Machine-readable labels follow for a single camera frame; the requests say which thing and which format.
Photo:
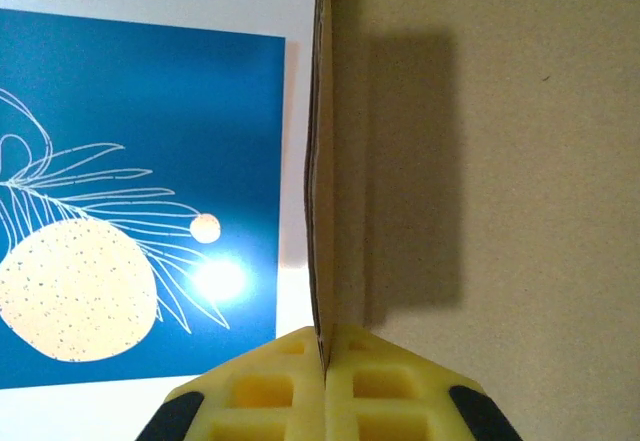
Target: white line drawing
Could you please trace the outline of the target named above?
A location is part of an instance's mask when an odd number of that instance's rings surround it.
[[[67,220],[99,220],[124,232],[144,253],[155,276],[158,288],[166,293],[158,295],[156,318],[164,321],[163,311],[173,316],[180,326],[191,333],[189,322],[180,299],[190,302],[202,314],[230,329],[229,323],[213,301],[203,306],[181,285],[179,280],[191,280],[199,266],[209,262],[201,252],[164,238],[190,238],[189,223],[202,216],[195,208],[164,198],[176,193],[168,188],[124,188],[105,191],[83,191],[81,194],[53,197],[43,190],[78,186],[90,187],[97,181],[118,181],[142,178],[152,174],[151,169],[125,168],[95,172],[77,171],[93,161],[124,150],[117,143],[93,143],[55,152],[51,137],[29,108],[18,97],[0,88],[0,101],[11,106],[27,118],[39,131],[44,141],[44,155],[35,158],[29,143],[17,134],[0,137],[0,188],[8,190],[10,202],[0,199],[0,222],[8,239],[7,256],[22,241],[40,228]],[[21,144],[28,162],[19,171],[4,179],[2,148],[8,140]],[[65,158],[78,159],[63,168],[52,169],[52,163]]]

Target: speckled circle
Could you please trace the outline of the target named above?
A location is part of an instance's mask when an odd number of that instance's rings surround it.
[[[0,317],[60,361],[97,361],[130,349],[151,330],[156,306],[149,261],[105,221],[50,224],[0,263]]]

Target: blue card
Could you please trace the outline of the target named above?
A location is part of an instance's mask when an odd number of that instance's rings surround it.
[[[0,10],[0,388],[275,337],[285,40]]]

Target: cardboard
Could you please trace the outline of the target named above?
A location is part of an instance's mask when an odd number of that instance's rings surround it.
[[[333,332],[333,83],[330,0],[316,0],[305,208],[312,309],[326,372]]]

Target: white border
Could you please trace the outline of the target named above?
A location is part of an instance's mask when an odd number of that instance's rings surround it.
[[[312,324],[303,167],[314,0],[0,0],[0,7],[284,36],[285,135],[277,336]],[[0,439],[133,440],[164,396],[188,378],[0,390]]]

